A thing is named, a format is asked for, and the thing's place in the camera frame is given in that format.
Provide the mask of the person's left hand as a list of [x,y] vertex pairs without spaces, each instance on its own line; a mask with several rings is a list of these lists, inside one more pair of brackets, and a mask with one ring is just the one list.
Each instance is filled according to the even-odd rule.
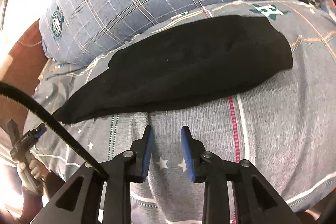
[[31,170],[31,175],[35,180],[43,177],[42,163],[37,159],[32,159],[30,161],[29,169]]

